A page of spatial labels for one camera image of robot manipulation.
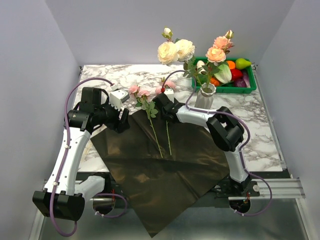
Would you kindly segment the cream flower stem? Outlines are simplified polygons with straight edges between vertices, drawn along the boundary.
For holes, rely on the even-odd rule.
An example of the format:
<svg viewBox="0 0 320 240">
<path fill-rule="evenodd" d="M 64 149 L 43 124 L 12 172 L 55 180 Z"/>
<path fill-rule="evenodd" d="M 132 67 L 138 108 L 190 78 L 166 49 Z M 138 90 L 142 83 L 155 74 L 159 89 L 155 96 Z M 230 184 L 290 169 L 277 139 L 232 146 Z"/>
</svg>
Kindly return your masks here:
<svg viewBox="0 0 320 240">
<path fill-rule="evenodd" d="M 202 86 L 205 83 L 201 73 L 197 72 L 197 62 L 195 58 L 195 49 L 193 42 L 187 39 L 173 39 L 173 32 L 165 27 L 161 34 L 165 38 L 157 49 L 157 58 L 163 65 L 170 66 L 180 62 L 183 69 L 180 71 L 186 78 L 195 80 L 195 85 Z"/>
</svg>

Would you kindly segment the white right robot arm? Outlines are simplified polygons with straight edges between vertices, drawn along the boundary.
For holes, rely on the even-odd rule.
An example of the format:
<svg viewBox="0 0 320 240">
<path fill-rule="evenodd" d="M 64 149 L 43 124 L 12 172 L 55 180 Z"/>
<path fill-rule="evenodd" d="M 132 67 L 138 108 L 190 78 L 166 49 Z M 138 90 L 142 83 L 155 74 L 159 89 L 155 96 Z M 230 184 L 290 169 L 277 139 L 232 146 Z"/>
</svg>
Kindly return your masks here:
<svg viewBox="0 0 320 240">
<path fill-rule="evenodd" d="M 245 129 L 240 119 L 229 108 L 202 109 L 189 107 L 164 93 L 152 100 L 160 117 L 172 123 L 193 124 L 209 130 L 214 144 L 224 152 L 229 166 L 230 191 L 241 196 L 248 190 L 251 180 L 241 160 L 239 144 L 244 140 Z"/>
</svg>

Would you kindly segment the black wrapping paper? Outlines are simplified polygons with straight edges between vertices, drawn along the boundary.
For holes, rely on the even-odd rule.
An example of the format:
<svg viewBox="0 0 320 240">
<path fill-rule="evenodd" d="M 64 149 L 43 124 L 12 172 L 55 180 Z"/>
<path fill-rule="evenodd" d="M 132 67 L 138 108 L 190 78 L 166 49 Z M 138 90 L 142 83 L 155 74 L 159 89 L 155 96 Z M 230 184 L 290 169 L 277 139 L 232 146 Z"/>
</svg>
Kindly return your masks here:
<svg viewBox="0 0 320 240">
<path fill-rule="evenodd" d="M 144 110 L 129 115 L 123 133 L 106 128 L 91 141 L 151 237 L 154 237 L 226 177 L 222 150 L 202 126 L 150 121 Z"/>
</svg>

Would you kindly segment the peach flower stem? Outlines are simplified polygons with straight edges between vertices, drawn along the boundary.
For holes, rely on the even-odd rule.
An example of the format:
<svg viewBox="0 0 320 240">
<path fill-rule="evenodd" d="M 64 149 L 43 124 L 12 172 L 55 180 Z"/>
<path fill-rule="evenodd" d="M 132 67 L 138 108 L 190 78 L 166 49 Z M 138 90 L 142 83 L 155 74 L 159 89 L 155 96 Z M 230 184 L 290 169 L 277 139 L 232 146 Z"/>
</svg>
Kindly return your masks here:
<svg viewBox="0 0 320 240">
<path fill-rule="evenodd" d="M 217 37 L 213 45 L 207 50 L 204 66 L 206 74 L 200 75 L 205 83 L 209 84 L 211 77 L 215 77 L 214 74 L 218 72 L 217 67 L 219 65 L 227 64 L 227 54 L 230 52 L 229 49 L 234 46 L 232 42 L 233 37 L 234 32 L 228 30 L 225 35 Z"/>
</svg>

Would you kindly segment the cream printed ribbon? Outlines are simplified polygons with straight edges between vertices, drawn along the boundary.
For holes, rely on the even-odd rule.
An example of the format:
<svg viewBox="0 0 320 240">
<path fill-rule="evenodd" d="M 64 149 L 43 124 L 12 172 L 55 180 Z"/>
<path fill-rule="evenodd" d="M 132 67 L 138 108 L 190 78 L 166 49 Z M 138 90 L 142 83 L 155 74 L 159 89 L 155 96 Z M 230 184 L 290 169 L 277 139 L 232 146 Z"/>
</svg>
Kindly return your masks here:
<svg viewBox="0 0 320 240">
<path fill-rule="evenodd" d="M 97 134 L 99 134 L 100 132 L 102 132 L 104 129 L 106 129 L 105 126 L 99 127 L 97 130 L 95 130 L 95 131 L 92 133 L 92 135 L 91 135 L 90 138 L 95 137 Z M 92 141 L 91 141 L 91 139 L 90 139 L 90 140 L 88 141 L 88 143 L 86 144 L 85 148 L 84 148 L 84 152 L 83 152 L 83 155 L 82 155 L 82 158 L 81 158 L 82 161 L 85 161 L 85 159 L 86 159 L 87 155 L 89 154 L 89 152 L 90 152 L 90 150 L 91 150 L 92 147 L 93 147 L 93 143 L 92 143 Z"/>
</svg>

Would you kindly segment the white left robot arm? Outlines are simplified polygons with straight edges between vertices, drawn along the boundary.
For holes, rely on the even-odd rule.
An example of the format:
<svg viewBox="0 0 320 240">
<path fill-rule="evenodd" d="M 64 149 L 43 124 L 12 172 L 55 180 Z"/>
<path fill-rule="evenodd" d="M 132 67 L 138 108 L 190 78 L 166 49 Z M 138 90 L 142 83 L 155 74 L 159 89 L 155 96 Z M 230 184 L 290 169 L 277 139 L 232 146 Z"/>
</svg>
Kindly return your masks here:
<svg viewBox="0 0 320 240">
<path fill-rule="evenodd" d="M 123 89 L 110 93 L 96 87 L 84 87 L 81 100 L 67 113 L 68 128 L 63 131 L 61 148 L 43 190 L 35 191 L 32 201 L 45 216 L 78 221 L 85 203 L 96 194 L 107 197 L 111 191 L 103 176 L 91 175 L 76 184 L 80 161 L 92 133 L 101 126 L 122 133 L 129 129 L 129 110 L 122 108 L 130 98 Z"/>
</svg>

